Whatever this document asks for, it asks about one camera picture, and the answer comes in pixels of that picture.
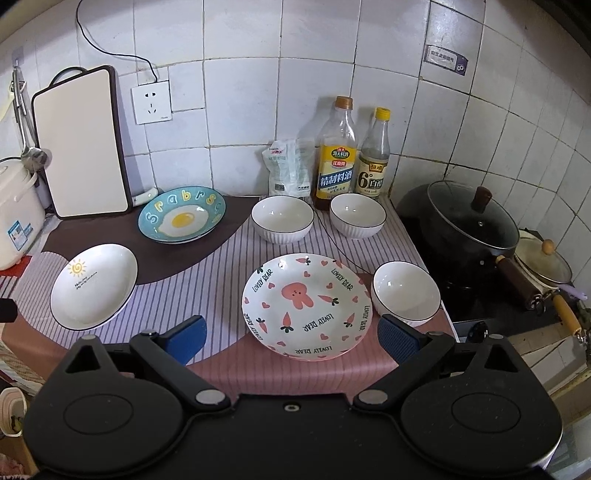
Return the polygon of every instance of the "rice cooker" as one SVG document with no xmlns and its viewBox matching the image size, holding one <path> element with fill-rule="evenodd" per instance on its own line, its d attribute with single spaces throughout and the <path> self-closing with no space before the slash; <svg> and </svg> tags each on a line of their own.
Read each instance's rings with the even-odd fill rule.
<svg viewBox="0 0 591 480">
<path fill-rule="evenodd" d="M 18 263 L 41 231 L 45 211 L 36 181 L 20 160 L 0 163 L 0 270 Z"/>
</svg>

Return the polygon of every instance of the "cutting board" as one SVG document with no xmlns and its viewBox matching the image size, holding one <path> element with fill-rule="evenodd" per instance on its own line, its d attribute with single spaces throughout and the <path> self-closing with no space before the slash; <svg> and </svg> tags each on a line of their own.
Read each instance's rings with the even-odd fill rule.
<svg viewBox="0 0 591 480">
<path fill-rule="evenodd" d="M 97 67 L 37 92 L 31 101 L 60 218 L 131 210 L 115 78 L 113 67 Z"/>
</svg>

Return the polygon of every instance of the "sun illustration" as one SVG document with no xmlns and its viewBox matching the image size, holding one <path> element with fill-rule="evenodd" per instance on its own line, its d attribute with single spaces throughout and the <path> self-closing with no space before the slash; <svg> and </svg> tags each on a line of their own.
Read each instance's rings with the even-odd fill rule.
<svg viewBox="0 0 591 480">
<path fill-rule="evenodd" d="M 84 273 L 86 273 L 85 262 L 81 262 L 80 259 L 78 259 L 77 262 L 68 265 L 68 270 L 72 275 L 81 277 L 84 275 Z"/>
</svg>

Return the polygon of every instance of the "plastic bag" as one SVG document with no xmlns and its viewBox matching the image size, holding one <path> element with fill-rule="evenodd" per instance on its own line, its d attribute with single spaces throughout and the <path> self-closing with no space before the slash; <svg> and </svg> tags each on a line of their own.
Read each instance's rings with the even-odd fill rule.
<svg viewBox="0 0 591 480">
<path fill-rule="evenodd" d="M 262 153 L 269 170 L 269 195 L 308 197 L 314 155 L 312 141 L 274 141 L 273 145 Z"/>
</svg>

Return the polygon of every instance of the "bottle cap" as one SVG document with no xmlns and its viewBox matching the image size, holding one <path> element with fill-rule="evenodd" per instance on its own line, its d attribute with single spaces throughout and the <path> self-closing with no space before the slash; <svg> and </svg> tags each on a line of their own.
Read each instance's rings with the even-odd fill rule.
<svg viewBox="0 0 591 480">
<path fill-rule="evenodd" d="M 388 108 L 384 108 L 383 106 L 379 106 L 375 109 L 375 118 L 376 120 L 382 120 L 387 122 L 390 120 L 390 110 Z"/>
<path fill-rule="evenodd" d="M 351 97 L 337 97 L 335 101 L 335 107 L 345 110 L 352 110 L 353 99 Z"/>
</svg>

